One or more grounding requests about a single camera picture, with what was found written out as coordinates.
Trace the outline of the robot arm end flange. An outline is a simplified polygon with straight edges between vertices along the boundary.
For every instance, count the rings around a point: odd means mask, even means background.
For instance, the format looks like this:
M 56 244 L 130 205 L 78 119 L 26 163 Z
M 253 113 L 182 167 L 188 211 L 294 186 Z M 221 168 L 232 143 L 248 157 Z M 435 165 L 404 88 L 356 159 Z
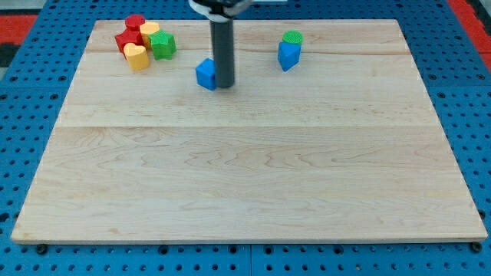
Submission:
M 215 23 L 225 23 L 248 9 L 253 0 L 189 0 L 196 13 Z

